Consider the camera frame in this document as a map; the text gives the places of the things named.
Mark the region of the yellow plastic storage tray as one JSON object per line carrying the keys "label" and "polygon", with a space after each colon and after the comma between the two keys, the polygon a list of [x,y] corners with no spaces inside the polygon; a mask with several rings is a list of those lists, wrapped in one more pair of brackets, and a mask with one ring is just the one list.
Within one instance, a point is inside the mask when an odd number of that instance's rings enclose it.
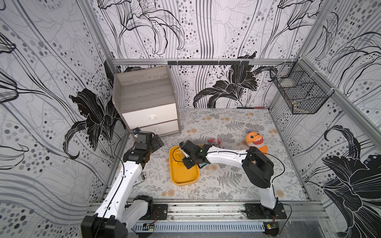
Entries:
{"label": "yellow plastic storage tray", "polygon": [[171,180],[175,185],[189,185],[195,183],[200,176],[199,168],[193,166],[187,169],[182,162],[184,155],[178,146],[169,151],[169,165]]}

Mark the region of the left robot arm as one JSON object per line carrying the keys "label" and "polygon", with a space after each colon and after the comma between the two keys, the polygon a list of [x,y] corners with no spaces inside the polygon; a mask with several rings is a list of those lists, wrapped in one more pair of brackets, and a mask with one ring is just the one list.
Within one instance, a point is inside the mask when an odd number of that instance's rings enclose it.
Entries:
{"label": "left robot arm", "polygon": [[81,223],[84,238],[126,238],[141,218],[157,217],[153,198],[137,196],[126,208],[135,182],[143,172],[153,152],[164,146],[159,135],[139,131],[133,147],[122,159],[122,167],[116,181],[94,215],[85,216]]}

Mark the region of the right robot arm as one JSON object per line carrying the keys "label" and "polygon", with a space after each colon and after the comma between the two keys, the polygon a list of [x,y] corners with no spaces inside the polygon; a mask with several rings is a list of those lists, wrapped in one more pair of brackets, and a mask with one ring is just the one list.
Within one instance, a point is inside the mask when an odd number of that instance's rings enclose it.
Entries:
{"label": "right robot arm", "polygon": [[187,140],[179,144],[184,154],[183,164],[187,169],[197,165],[201,168],[207,164],[224,164],[242,168],[249,181],[258,187],[260,203],[263,208],[273,210],[277,199],[273,187],[274,163],[268,154],[262,153],[256,147],[248,150],[228,150],[212,145],[196,145]]}

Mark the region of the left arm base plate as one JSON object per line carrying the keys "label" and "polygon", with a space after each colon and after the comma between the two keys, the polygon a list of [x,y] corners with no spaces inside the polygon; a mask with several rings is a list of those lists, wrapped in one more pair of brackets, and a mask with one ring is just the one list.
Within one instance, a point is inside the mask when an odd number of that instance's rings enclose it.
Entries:
{"label": "left arm base plate", "polygon": [[167,220],[168,204],[154,204],[153,211],[146,218],[148,221],[164,221]]}

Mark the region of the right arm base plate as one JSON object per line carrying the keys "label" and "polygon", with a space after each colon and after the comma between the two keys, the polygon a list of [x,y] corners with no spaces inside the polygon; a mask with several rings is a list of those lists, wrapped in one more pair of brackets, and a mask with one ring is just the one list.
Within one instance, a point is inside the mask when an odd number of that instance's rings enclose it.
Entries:
{"label": "right arm base plate", "polygon": [[244,204],[244,212],[250,220],[270,219],[279,220],[287,219],[285,209],[282,204],[276,203],[273,209],[266,208],[260,203],[246,203]]}

